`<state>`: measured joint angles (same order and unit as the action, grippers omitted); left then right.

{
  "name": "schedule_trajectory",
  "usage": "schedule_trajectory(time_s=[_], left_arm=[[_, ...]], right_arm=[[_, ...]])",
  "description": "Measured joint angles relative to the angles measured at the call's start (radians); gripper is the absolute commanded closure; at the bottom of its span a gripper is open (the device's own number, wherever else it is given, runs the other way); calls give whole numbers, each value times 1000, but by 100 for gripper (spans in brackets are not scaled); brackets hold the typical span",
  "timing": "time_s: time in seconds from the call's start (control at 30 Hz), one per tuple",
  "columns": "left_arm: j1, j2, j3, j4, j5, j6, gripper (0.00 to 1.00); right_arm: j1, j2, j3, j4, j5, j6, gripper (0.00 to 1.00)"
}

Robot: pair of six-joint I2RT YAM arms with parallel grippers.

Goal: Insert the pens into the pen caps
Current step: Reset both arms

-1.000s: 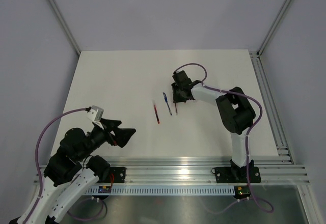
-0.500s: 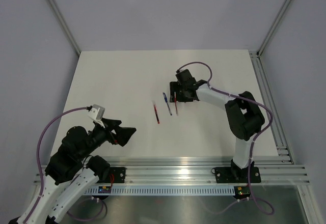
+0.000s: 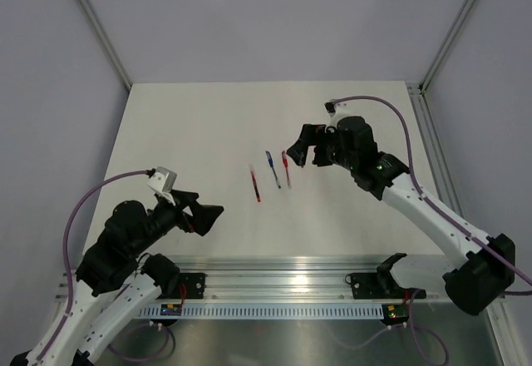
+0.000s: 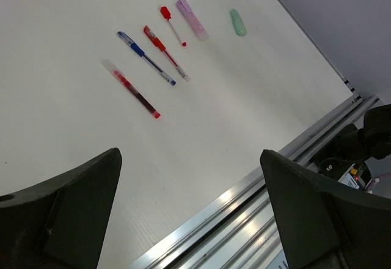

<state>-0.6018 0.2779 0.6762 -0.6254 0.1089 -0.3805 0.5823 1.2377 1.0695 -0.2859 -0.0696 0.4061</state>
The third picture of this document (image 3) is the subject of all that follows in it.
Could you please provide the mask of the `red gel pen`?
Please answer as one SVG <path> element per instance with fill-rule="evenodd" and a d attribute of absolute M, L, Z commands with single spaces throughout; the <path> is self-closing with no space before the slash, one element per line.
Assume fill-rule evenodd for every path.
<path fill-rule="evenodd" d="M 286 151 L 282 151 L 281 156 L 282 156 L 282 162 L 283 162 L 283 168 L 285 172 L 287 187 L 291 189 L 292 185 L 291 185 L 290 174 L 289 174 L 289 169 L 288 169 L 289 163 L 288 163 L 288 157 L 287 157 Z"/>

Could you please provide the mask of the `blue ballpoint pen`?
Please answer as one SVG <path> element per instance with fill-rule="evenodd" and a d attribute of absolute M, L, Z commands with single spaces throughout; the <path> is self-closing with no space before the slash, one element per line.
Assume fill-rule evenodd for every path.
<path fill-rule="evenodd" d="M 273 173 L 273 178 L 274 178 L 274 181 L 275 181 L 275 185 L 278 187 L 278 189 L 281 189 L 282 186 L 280 184 L 277 171 L 275 170 L 274 163 L 273 163 L 273 157 L 272 157 L 270 151 L 265 151 L 265 155 L 267 156 L 269 168 L 271 169 L 271 171 Z"/>

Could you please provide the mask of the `red marker pen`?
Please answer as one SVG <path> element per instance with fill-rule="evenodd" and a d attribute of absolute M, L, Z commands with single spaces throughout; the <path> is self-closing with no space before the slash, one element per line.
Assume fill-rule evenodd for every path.
<path fill-rule="evenodd" d="M 251 164 L 249 165 L 249 172 L 250 172 L 251 181 L 252 181 L 253 188 L 254 188 L 254 194 L 255 194 L 256 201 L 258 203 L 261 203 L 262 200 L 261 200 L 261 196 L 259 193 L 259 186 L 258 186 L 256 172 L 255 172 L 253 165 Z"/>

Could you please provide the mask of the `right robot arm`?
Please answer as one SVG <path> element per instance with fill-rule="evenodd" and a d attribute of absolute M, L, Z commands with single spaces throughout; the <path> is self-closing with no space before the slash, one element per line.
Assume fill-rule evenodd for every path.
<path fill-rule="evenodd" d="M 446 294 L 460 310 L 478 315 L 514 283 L 515 244 L 492 237 L 416 187 L 409 167 L 379 151 L 372 128 L 360 116 L 331 126 L 305 124 L 287 154 L 304 166 L 313 151 L 315 166 L 341 166 L 359 188 L 403 214 L 443 252 L 443 260 L 421 261 L 398 253 L 380 265 L 378 289 L 396 296 L 404 289 Z"/>

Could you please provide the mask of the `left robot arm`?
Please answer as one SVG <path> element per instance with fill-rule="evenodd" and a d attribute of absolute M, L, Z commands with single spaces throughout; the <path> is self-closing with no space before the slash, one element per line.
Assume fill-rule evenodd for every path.
<path fill-rule="evenodd" d="M 162 254 L 140 256 L 178 228 L 204 236 L 224 212 L 201 205 L 198 194 L 173 190 L 147 210 L 139 201 L 121 202 L 70 280 L 70 294 L 41 342 L 16 355 L 13 365 L 93 365 L 111 341 L 152 300 L 173 296 L 180 269 Z"/>

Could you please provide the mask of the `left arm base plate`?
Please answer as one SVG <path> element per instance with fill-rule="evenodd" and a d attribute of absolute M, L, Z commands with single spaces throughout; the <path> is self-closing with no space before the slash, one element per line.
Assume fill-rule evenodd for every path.
<path fill-rule="evenodd" d="M 185 299 L 203 299 L 206 277 L 205 273 L 181 273 L 175 289 L 170 294 L 160 295 L 158 299 L 181 300 L 182 294 Z"/>

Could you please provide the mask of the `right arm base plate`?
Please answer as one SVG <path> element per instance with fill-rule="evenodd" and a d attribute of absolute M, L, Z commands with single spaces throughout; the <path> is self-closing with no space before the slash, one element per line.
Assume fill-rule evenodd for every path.
<path fill-rule="evenodd" d="M 377 272 L 351 273 L 344 277 L 354 299 L 410 299 L 415 288 L 401 287 L 391 276 Z"/>

